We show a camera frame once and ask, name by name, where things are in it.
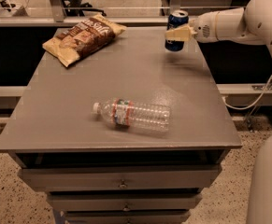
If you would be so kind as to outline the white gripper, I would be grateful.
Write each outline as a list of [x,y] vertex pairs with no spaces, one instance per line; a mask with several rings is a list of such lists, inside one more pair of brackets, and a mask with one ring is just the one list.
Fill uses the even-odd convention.
[[165,32],[165,39],[170,41],[188,42],[192,38],[200,43],[217,42],[216,12],[209,12],[190,18],[190,26],[182,25]]

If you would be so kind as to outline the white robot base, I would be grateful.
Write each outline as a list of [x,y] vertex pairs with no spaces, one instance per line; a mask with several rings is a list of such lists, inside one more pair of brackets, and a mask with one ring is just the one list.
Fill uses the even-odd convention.
[[272,136],[255,159],[246,224],[272,224]]

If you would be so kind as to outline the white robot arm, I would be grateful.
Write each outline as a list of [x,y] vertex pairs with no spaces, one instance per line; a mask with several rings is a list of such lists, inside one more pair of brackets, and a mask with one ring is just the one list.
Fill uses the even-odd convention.
[[233,41],[245,45],[266,45],[272,58],[272,0],[250,0],[245,8],[202,14],[165,32],[165,39],[201,43]]

